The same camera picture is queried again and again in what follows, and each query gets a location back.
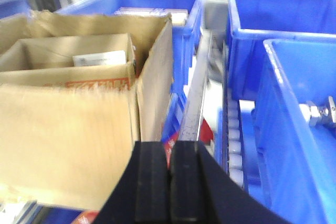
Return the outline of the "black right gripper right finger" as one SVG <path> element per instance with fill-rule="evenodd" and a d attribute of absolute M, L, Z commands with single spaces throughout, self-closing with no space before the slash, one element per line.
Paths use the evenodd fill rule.
<path fill-rule="evenodd" d="M 287 223 L 233 182 L 202 142 L 177 141 L 170 173 L 172 223 Z"/>

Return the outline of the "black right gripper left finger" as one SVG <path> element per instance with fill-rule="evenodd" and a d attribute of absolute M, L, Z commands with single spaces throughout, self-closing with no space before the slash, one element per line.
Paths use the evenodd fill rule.
<path fill-rule="evenodd" d="M 94 223 L 169 223 L 169 172 L 161 142 L 136 142 Z"/>

